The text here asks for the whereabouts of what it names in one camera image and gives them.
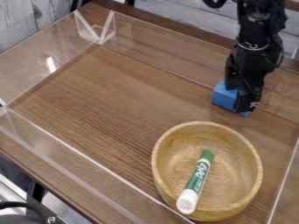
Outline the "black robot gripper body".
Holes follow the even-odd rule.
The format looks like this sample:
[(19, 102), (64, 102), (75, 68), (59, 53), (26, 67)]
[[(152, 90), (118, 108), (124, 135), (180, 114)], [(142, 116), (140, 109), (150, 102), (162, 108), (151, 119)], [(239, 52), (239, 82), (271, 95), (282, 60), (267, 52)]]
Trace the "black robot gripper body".
[(259, 46), (236, 39), (232, 56), (240, 75), (240, 87), (263, 92), (264, 78), (280, 66), (284, 58), (284, 46), (280, 38), (271, 38), (266, 45)]

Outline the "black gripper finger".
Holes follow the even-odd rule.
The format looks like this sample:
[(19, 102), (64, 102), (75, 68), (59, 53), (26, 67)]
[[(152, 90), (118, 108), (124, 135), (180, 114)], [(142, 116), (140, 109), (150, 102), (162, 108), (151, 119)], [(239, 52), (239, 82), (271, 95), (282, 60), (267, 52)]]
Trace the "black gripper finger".
[(227, 62), (226, 62), (224, 84), (226, 84), (227, 90), (240, 89), (239, 68), (232, 56), (228, 56)]
[(259, 88), (250, 91), (246, 88), (238, 90), (235, 101), (235, 110), (238, 113), (252, 112), (262, 99), (262, 90)]

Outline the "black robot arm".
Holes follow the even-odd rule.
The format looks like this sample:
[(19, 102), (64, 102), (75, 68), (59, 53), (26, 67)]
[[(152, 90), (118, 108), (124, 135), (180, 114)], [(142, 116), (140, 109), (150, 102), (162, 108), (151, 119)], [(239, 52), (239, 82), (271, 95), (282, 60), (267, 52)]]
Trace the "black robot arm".
[(286, 0), (236, 0), (239, 31), (226, 61), (224, 88), (236, 91), (235, 113), (252, 112), (266, 77), (284, 60), (279, 32), (286, 28)]

